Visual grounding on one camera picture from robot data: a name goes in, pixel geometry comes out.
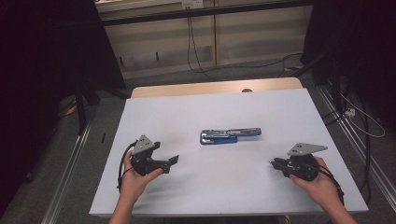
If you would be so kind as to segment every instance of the human hand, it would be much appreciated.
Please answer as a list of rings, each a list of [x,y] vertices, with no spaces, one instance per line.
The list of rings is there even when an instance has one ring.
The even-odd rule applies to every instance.
[[[111,224],[130,223],[134,203],[136,203],[139,196],[143,193],[146,185],[163,173],[163,169],[159,168],[145,176],[141,176],[134,169],[131,169],[131,156],[132,151],[129,151],[124,158],[124,171],[126,172],[122,177],[119,201],[109,221]]]
[[[315,159],[320,166],[328,169],[322,158],[315,157]],[[322,207],[333,206],[341,203],[336,186],[329,177],[322,173],[319,173],[317,178],[312,181],[305,181],[295,175],[291,175],[290,179],[295,185],[304,189],[312,200]]]
[[[324,160],[315,157],[318,164],[329,170]],[[305,181],[295,175],[290,176],[291,181],[300,188],[304,189],[315,203],[319,204],[323,210],[330,216],[334,224],[357,224],[356,220],[351,216],[341,203],[338,196],[337,187],[332,180],[319,173],[317,178],[312,181]]]
[[[124,158],[124,171],[132,168],[132,164],[130,162],[131,156],[132,151],[129,151]],[[132,170],[127,171],[122,178],[120,197],[129,199],[131,202],[135,203],[145,190],[146,185],[162,173],[163,169],[159,168],[145,176],[142,176],[132,168]]]

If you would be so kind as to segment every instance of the cable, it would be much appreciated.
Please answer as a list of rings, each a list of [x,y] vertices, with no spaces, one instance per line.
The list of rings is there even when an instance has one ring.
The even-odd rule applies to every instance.
[[[330,80],[328,80],[327,82],[329,83],[329,85],[332,86],[332,82],[331,82]],[[349,94],[349,90],[346,90],[346,92],[345,92],[344,94],[345,94],[345,95],[348,95],[348,94]],[[334,120],[331,120],[331,121],[325,123],[326,126],[329,126],[329,125],[335,123],[336,121],[338,121],[339,119],[341,119],[341,118],[345,115],[345,113],[346,113],[346,111],[347,111],[347,103],[345,103],[345,102],[343,102],[343,103],[344,103],[344,104],[341,105],[341,107],[342,107],[342,108],[341,108],[342,111],[340,111],[341,114],[339,114],[339,115],[335,114],[335,115],[336,115],[336,118],[335,118]],[[324,116],[322,117],[322,119],[325,119],[325,118],[329,117],[332,113],[335,113],[335,110],[333,110],[332,112],[330,112],[330,113],[327,114],[327,115],[324,115]]]
[[[354,102],[352,100],[348,100],[344,95],[342,95],[343,98],[346,100],[346,102],[350,103],[351,105],[353,105],[355,108],[357,108],[354,104]],[[370,181],[369,181],[369,174],[370,174],[370,167],[371,167],[371,140],[370,140],[370,136],[373,136],[372,134],[369,134],[369,122],[368,122],[368,115],[366,113],[366,107],[365,104],[363,102],[362,99],[361,100],[361,106],[362,106],[362,111],[359,109],[359,111],[366,115],[364,116],[364,118],[361,116],[361,113],[358,113],[359,117],[361,118],[361,122],[363,123],[364,126],[364,130],[359,128],[352,120],[352,118],[350,116],[349,120],[350,122],[357,127],[358,129],[360,129],[362,132],[365,133],[365,152],[364,152],[364,156],[365,156],[365,163],[364,163],[364,179],[363,179],[363,183],[361,184],[361,186],[359,187],[360,192],[362,193],[362,191],[364,190],[364,188],[367,188],[367,198],[364,199],[364,201],[366,202],[366,204],[369,204],[371,201],[371,185],[370,185]]]
[[[283,75],[283,73],[285,72],[285,60],[291,58],[292,56],[295,55],[302,55],[302,53],[295,53],[295,54],[290,54],[290,55],[286,55],[283,59],[282,59],[282,71],[280,72],[279,75],[277,75],[277,77],[280,77]]]
[[[129,146],[125,149],[125,151],[123,152],[123,154],[122,154],[122,158],[121,158],[121,162],[120,162],[120,168],[119,168],[119,178],[118,178],[119,185],[117,186],[117,189],[119,189],[119,192],[121,192],[121,185],[122,185],[122,178],[123,178],[123,176],[125,175],[125,173],[126,173],[127,171],[133,169],[133,167],[131,167],[130,169],[127,169],[127,170],[125,170],[123,173],[121,173],[124,158],[125,158],[126,154],[128,153],[129,149],[131,149],[131,147],[136,146],[136,143],[137,143],[137,140],[136,140],[134,143],[132,143],[131,145],[129,145]]]
[[[368,132],[364,131],[361,127],[359,127],[358,125],[356,125],[356,124],[353,122],[353,120],[351,119],[351,117],[349,117],[349,120],[351,121],[351,123],[352,123],[357,129],[359,129],[361,132],[366,133],[366,134],[368,134],[368,135],[370,135],[370,136],[372,136],[372,137],[381,138],[381,137],[385,136],[385,134],[386,134],[385,129],[384,129],[375,119],[373,119],[370,115],[368,115],[368,114],[366,114],[365,112],[363,112],[363,111],[362,111],[361,109],[359,109],[357,106],[353,105],[343,94],[341,94],[341,96],[342,96],[350,105],[352,105],[353,107],[355,107],[355,109],[359,110],[363,115],[365,115],[366,117],[368,117],[369,119],[371,119],[372,121],[374,121],[374,122],[376,123],[376,125],[378,125],[378,127],[380,127],[380,128],[382,129],[382,132],[383,132],[383,133],[382,133],[381,135],[374,135],[374,134],[368,133]]]
[[[302,165],[302,166],[311,168],[313,170],[316,170],[316,171],[320,172],[321,174],[326,175],[327,177],[329,177],[330,180],[334,183],[335,187],[337,188],[338,198],[340,199],[341,203],[344,204],[344,192],[342,191],[340,184],[338,184],[338,181],[335,180],[334,175],[332,175],[332,172],[330,172],[328,169],[324,168],[323,166],[319,166],[319,167],[324,168],[329,173],[325,172],[323,170],[320,170],[319,168],[316,168],[314,166],[305,164],[305,163],[299,163],[299,164]]]
[[[200,62],[199,62],[199,58],[198,58],[196,46],[195,46],[195,40],[194,40],[194,33],[193,33],[193,30],[192,30],[191,18],[188,17],[187,20],[188,20],[188,22],[189,22],[189,49],[188,49],[188,52],[187,52],[187,61],[188,61],[188,63],[189,63],[189,67],[190,67],[191,71],[196,73],[196,71],[192,69],[191,64],[190,64],[190,42],[191,42],[191,39],[192,39],[192,44],[194,45],[195,58],[197,59],[198,66],[199,66],[199,68],[200,68],[201,71],[202,71],[202,72],[198,72],[198,73],[204,73],[204,75],[205,75],[207,78],[211,79],[211,80],[220,81],[220,80],[218,80],[218,79],[215,79],[215,78],[213,78],[213,77],[208,76],[208,75],[206,74],[206,72],[204,71],[204,69],[202,69],[201,64],[200,64]]]
[[[192,72],[194,72],[194,73],[203,73],[207,78],[212,79],[212,80],[220,81],[218,79],[215,79],[213,77],[208,76],[207,72],[211,72],[211,71],[215,71],[215,70],[219,70],[219,69],[228,69],[228,68],[261,68],[261,67],[275,65],[277,63],[283,63],[282,72],[277,76],[277,77],[280,77],[283,74],[283,71],[284,71],[284,67],[285,67],[284,62],[285,62],[285,60],[287,60],[288,58],[291,58],[292,56],[302,55],[302,53],[293,53],[293,54],[285,56],[282,60],[276,61],[274,63],[263,64],[263,65],[250,65],[250,66],[247,66],[247,65],[234,65],[234,66],[226,66],[226,67],[215,67],[215,68],[204,70],[202,68],[201,64],[200,64],[200,61],[199,61],[199,58],[198,58],[198,54],[197,54],[197,51],[196,51],[194,34],[193,34],[193,28],[192,28],[192,21],[191,21],[190,17],[188,17],[187,19],[188,19],[188,23],[189,23],[189,48],[188,48],[188,54],[187,54],[187,61],[188,61],[188,64],[189,64],[189,68],[190,68],[190,70]],[[195,58],[197,59],[198,66],[200,68],[198,71],[194,70],[191,67],[191,62],[190,62],[191,40],[192,40],[192,44],[193,44],[193,47],[194,47]]]

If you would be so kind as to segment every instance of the table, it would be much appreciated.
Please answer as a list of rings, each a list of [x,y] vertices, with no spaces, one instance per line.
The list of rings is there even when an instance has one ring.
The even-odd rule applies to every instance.
[[[148,185],[135,204],[134,216],[321,213],[321,208],[304,191],[268,162],[275,157],[287,158],[286,152],[297,142],[327,146],[328,150],[316,155],[325,159],[342,185],[346,209],[367,211],[318,111],[298,79],[149,89],[136,89],[125,105],[90,214],[111,216],[118,199],[115,174],[120,156],[142,133],[152,141],[162,142],[153,159],[167,160],[179,155],[179,162],[169,175],[162,175]],[[253,92],[240,93],[241,89]],[[182,90],[188,90],[191,95],[181,95]],[[199,144],[199,133],[203,129],[251,127],[262,128],[262,135],[236,144],[210,147]]]

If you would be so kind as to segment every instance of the blue object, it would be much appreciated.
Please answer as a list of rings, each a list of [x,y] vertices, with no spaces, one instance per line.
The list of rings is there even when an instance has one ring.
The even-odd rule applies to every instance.
[[[231,130],[203,130],[200,142],[202,145],[218,145],[238,142],[238,136],[261,135],[260,128],[231,129]]]

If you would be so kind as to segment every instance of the black cable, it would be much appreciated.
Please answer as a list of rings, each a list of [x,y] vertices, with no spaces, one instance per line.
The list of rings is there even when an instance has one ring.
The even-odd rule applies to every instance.
[[[349,91],[350,91],[350,90],[346,90],[346,92],[345,92],[343,95],[348,95],[348,94],[349,94]],[[325,123],[326,126],[329,126],[329,125],[335,123],[336,121],[338,121],[339,119],[341,119],[341,118],[345,115],[345,113],[346,113],[346,111],[347,111],[347,101],[344,100],[343,102],[344,102],[344,104],[341,105],[341,107],[342,107],[342,108],[341,108],[341,109],[342,109],[341,114],[338,115],[334,120],[331,120],[331,121]],[[323,116],[322,119],[325,119],[325,118],[329,117],[330,114],[327,114],[327,115]]]
[[[131,169],[134,168],[134,167],[131,167],[130,169],[127,169],[127,170],[125,170],[123,173],[121,173],[123,161],[124,161],[124,159],[125,159],[126,154],[127,154],[128,151],[129,151],[129,149],[131,149],[131,147],[136,146],[136,143],[137,143],[137,140],[136,140],[134,143],[132,143],[131,145],[129,145],[129,146],[125,149],[125,151],[123,152],[123,154],[122,154],[122,158],[121,158],[121,162],[120,162],[120,168],[119,168],[119,178],[118,178],[118,183],[119,183],[119,185],[117,186],[117,189],[119,189],[119,192],[121,192],[121,185],[122,185],[122,178],[123,178],[123,176],[125,175],[125,173],[126,173],[127,171],[129,171],[129,170],[131,170]]]
[[[311,169],[313,169],[313,170],[316,170],[316,171],[320,172],[321,174],[324,174],[324,175],[326,175],[327,177],[329,177],[330,180],[334,183],[335,187],[337,188],[338,198],[340,199],[341,203],[344,204],[344,192],[342,191],[341,186],[340,186],[340,184],[338,183],[338,181],[335,180],[334,175],[332,175],[332,172],[330,172],[328,169],[324,168],[323,166],[319,166],[319,167],[324,168],[324,169],[325,169],[326,171],[328,171],[329,173],[327,173],[327,172],[325,172],[325,171],[323,171],[323,170],[320,170],[319,168],[316,168],[316,167],[313,167],[313,166],[311,166],[311,165],[305,164],[305,163],[299,163],[299,164],[302,165],[302,166],[311,168]]]
[[[191,42],[191,39],[192,39],[192,44],[194,45],[195,58],[197,59],[198,66],[199,66],[199,68],[200,68],[200,70],[201,70],[201,72],[198,72],[198,73],[204,73],[204,75],[205,75],[207,78],[211,79],[211,80],[220,81],[220,80],[218,80],[218,79],[215,79],[215,78],[213,78],[213,77],[208,76],[207,73],[204,71],[204,69],[201,67],[201,63],[199,62],[199,58],[198,58],[198,54],[197,54],[197,49],[196,49],[196,46],[195,46],[195,40],[194,40],[194,33],[193,33],[193,30],[192,30],[191,18],[188,17],[187,20],[188,20],[188,22],[189,22],[189,50],[188,50],[188,52],[187,52],[187,61],[188,61],[188,63],[189,63],[189,67],[190,67],[191,71],[197,73],[195,70],[192,69],[191,64],[190,64],[190,42]]]
[[[220,81],[220,80],[208,76],[207,72],[215,71],[215,70],[218,70],[218,69],[228,69],[228,68],[261,68],[261,67],[275,65],[277,63],[283,63],[282,72],[278,75],[278,77],[280,77],[283,74],[283,71],[284,71],[284,67],[285,67],[284,62],[285,62],[285,60],[287,60],[288,58],[291,58],[292,56],[302,55],[302,53],[293,53],[293,54],[285,56],[282,60],[276,61],[274,63],[263,64],[263,65],[250,65],[250,66],[247,66],[247,65],[234,65],[234,66],[226,66],[226,67],[215,67],[215,68],[204,70],[202,68],[201,64],[200,64],[200,61],[199,61],[199,58],[198,58],[198,54],[197,54],[197,51],[196,51],[194,34],[193,34],[193,28],[192,28],[192,22],[191,22],[191,18],[190,17],[188,17],[188,23],[189,23],[189,48],[188,48],[188,54],[187,54],[187,62],[189,64],[189,68],[190,68],[190,70],[192,72],[194,72],[194,73],[203,73],[207,78],[215,80],[215,81]],[[192,40],[192,44],[194,46],[195,58],[197,59],[198,66],[200,68],[198,71],[194,70],[191,67],[191,62],[190,62],[190,49],[191,49],[190,42],[191,42],[191,40]]]
[[[290,54],[290,55],[286,55],[283,59],[282,59],[282,71],[280,72],[279,75],[277,75],[277,77],[280,77],[283,75],[283,73],[285,72],[285,61],[289,58],[291,58],[292,56],[295,55],[302,55],[302,53],[294,53],[294,54]]]
[[[353,102],[352,99],[349,99],[350,103],[352,103],[353,105],[355,105],[355,102]],[[361,107],[364,113],[366,113],[366,106],[363,102],[363,100],[360,98],[361,101]],[[367,116],[364,116],[364,118],[361,116],[361,113],[357,113],[358,116],[361,119],[361,122],[363,123],[364,126],[364,131],[366,132],[365,136],[365,152],[364,152],[364,156],[365,156],[365,163],[364,163],[364,178],[363,178],[363,183],[361,184],[361,186],[359,187],[360,192],[362,193],[362,191],[364,190],[364,187],[367,187],[367,198],[364,199],[364,201],[366,202],[366,204],[369,204],[371,201],[371,185],[370,185],[370,181],[369,181],[369,174],[370,174],[370,167],[371,167],[371,139],[370,139],[370,135],[368,134],[369,132],[369,123],[368,123],[368,119]]]

